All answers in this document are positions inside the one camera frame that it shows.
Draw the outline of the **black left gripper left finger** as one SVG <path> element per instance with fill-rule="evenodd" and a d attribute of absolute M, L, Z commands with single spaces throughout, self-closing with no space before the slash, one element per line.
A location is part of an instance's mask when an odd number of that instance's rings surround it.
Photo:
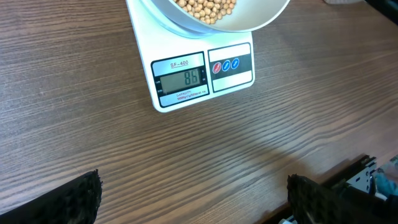
<path fill-rule="evenodd" d="M 101 203 L 98 170 L 87 172 L 1 215 L 1 223 L 94 223 Z"/>

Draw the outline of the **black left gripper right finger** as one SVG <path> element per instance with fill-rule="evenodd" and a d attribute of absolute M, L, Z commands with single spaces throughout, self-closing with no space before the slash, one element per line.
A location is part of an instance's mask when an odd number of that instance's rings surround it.
<path fill-rule="evenodd" d="M 287 178 L 288 202 L 298 223 L 392 223 L 392 198 L 383 200 L 342 183 L 334 189 L 301 175 Z"/>

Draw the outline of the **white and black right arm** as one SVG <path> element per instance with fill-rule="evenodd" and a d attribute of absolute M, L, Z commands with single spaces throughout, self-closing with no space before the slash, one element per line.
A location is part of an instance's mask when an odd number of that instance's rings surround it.
<path fill-rule="evenodd" d="M 373 8 L 390 19 L 397 19 L 397 0 L 365 0 Z"/>

